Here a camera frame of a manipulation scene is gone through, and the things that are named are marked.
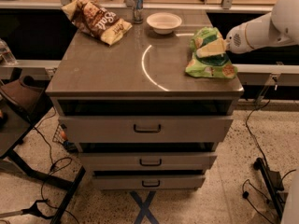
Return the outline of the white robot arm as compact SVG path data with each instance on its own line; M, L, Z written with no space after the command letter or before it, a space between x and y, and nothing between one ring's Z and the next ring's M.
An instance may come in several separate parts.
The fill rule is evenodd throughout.
M266 47L287 47L299 44L299 0L278 0L272 10L261 17L242 23L230 30L226 39L201 44L195 48L198 58L223 55L227 50L243 54ZM280 219L280 224L298 224L298 170L294 169L294 183L285 202L279 190L284 190L284 176L275 175L266 167L266 160L258 158L254 168L260 170L271 200Z

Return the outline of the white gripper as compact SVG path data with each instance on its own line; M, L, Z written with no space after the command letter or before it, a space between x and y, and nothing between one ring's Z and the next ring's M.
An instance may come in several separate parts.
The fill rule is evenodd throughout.
M226 41L218 38L207 43L196 51L196 55L199 58L222 55L226 52L226 47L232 53L242 54L269 47L274 40L275 27L271 22L271 14L267 13L232 28L226 36Z

